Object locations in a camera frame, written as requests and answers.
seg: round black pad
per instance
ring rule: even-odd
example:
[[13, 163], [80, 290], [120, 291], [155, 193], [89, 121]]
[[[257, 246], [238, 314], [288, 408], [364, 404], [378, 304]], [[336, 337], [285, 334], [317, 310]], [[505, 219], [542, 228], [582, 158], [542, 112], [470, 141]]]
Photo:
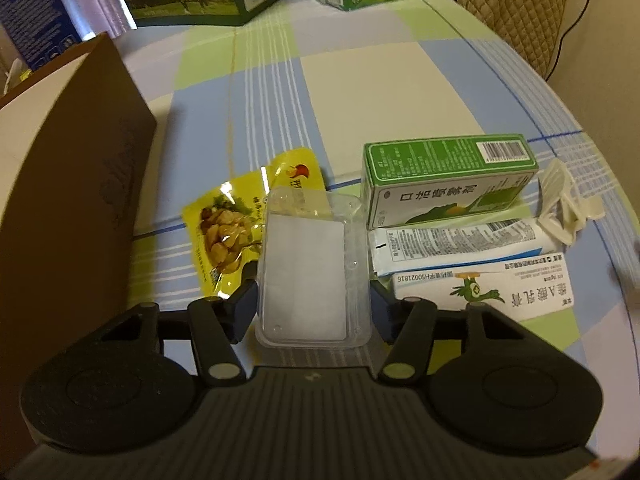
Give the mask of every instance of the round black pad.
[[192, 377], [170, 359], [131, 343], [96, 342], [59, 354], [32, 374], [20, 406], [45, 440], [104, 453], [167, 434], [194, 394]]
[[587, 370], [526, 342], [500, 352], [463, 354], [427, 382], [441, 420], [493, 452], [535, 455], [584, 444], [602, 405]]

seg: table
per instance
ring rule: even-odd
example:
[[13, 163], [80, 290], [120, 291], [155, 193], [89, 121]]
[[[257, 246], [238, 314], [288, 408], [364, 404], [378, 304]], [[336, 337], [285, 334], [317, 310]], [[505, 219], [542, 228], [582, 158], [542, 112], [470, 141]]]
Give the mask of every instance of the table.
[[[580, 191], [599, 194], [607, 209], [566, 254], [575, 307], [526, 325], [600, 381], [604, 408], [592, 449], [605, 456], [638, 450], [638, 219], [554, 92], [454, 1], [402, 0], [346, 13], [283, 0], [243, 28], [143, 28], [118, 47], [159, 119], [136, 225], [131, 304], [178, 309], [199, 297], [180, 209], [282, 150], [312, 148], [328, 188], [357, 194], [364, 142], [519, 132], [541, 168], [560, 157]], [[539, 208], [535, 179], [511, 210], [457, 222], [532, 216]], [[250, 330], [236, 351], [248, 369], [375, 369], [387, 349], [377, 334], [352, 351], [267, 349]], [[188, 344], [170, 342], [167, 352], [193, 369]]]

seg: black cable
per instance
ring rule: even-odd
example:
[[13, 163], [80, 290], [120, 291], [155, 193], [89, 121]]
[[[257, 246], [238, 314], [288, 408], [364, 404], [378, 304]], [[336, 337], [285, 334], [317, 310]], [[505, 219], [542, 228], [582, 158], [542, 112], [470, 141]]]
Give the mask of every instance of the black cable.
[[582, 12], [580, 13], [580, 16], [578, 16], [578, 19], [574, 21], [574, 24], [569, 27], [566, 32], [562, 35], [562, 38], [560, 38], [560, 44], [558, 45], [558, 53], [556, 54], [556, 62], [554, 63], [554, 67], [551, 69], [551, 72], [549, 72], [549, 75], [546, 76], [545, 81], [549, 81], [549, 78], [551, 78], [551, 76], [554, 73], [554, 70], [556, 69], [556, 66], [558, 66], [558, 61], [560, 61], [560, 51], [562, 50], [562, 42], [564, 41], [564, 38], [566, 37], [566, 35], [571, 32], [574, 27], [580, 22], [580, 20], [582, 19], [582, 17], [584, 16], [584, 13], [587, 12], [587, 7], [589, 7], [589, 2], [591, 0], [587, 0], [584, 4], [584, 8], [582, 9]]

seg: wall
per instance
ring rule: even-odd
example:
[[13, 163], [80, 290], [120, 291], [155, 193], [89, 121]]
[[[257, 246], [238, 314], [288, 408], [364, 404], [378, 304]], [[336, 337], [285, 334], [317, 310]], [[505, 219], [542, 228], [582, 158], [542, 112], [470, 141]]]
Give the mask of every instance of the wall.
[[[564, 32], [585, 0], [568, 0]], [[591, 0], [549, 81], [640, 213], [640, 0]]]

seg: white plastic clip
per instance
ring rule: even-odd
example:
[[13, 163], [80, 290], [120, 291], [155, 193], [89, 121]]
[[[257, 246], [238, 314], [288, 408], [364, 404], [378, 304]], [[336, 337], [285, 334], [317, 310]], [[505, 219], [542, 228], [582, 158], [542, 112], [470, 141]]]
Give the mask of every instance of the white plastic clip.
[[11, 88], [20, 82], [20, 74], [24, 72], [25, 69], [26, 65], [20, 59], [14, 59], [9, 72], [6, 74], [6, 82], [4, 83], [4, 89], [0, 96], [6, 94]]
[[542, 192], [542, 212], [538, 223], [554, 238], [565, 245], [575, 242], [576, 234], [587, 224], [587, 220], [597, 220], [605, 215], [599, 196], [584, 198], [566, 165], [559, 158], [552, 160], [540, 175]]

